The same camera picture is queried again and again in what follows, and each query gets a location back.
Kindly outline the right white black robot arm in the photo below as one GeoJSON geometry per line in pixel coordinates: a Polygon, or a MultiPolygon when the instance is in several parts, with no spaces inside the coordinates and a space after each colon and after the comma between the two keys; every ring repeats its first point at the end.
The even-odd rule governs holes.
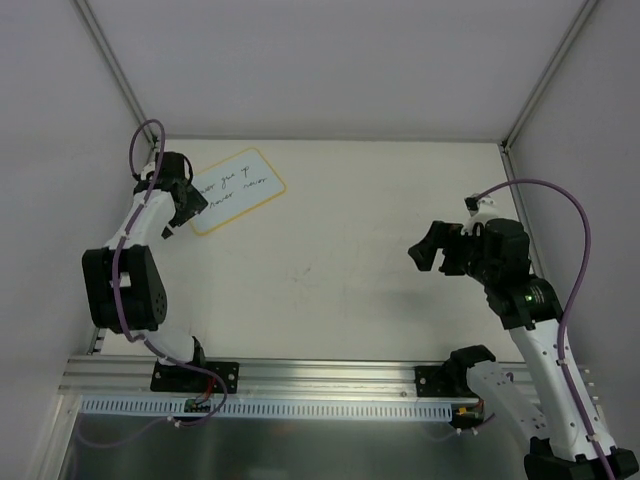
{"type": "Polygon", "coordinates": [[[456,223],[435,221],[409,248],[418,270],[479,282],[490,309],[524,359],[539,402],[531,403],[484,345],[451,352],[424,381],[440,394],[474,395],[488,403],[525,451],[529,479],[627,479],[639,471],[636,455],[618,446],[591,403],[576,367],[563,310],[553,287],[530,271],[529,237],[515,221],[497,218],[466,234],[456,223]]]}

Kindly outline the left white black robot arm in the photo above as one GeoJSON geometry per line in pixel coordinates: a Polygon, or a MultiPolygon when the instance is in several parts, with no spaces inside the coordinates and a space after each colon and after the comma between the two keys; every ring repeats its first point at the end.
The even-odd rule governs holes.
{"type": "Polygon", "coordinates": [[[193,185],[191,162],[181,153],[157,155],[136,179],[120,229],[82,256],[91,319],[132,342],[150,343],[160,364],[175,365],[175,381],[196,391],[208,379],[203,349],[195,337],[164,325],[168,294],[151,246],[203,212],[208,201],[193,185]]]}

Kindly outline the yellow framed whiteboard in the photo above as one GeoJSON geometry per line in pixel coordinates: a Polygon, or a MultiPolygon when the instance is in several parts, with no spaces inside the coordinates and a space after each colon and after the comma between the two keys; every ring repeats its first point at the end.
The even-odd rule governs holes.
{"type": "Polygon", "coordinates": [[[193,185],[207,201],[191,221],[204,236],[283,195],[287,186],[256,148],[247,148],[196,174],[193,185]]]}

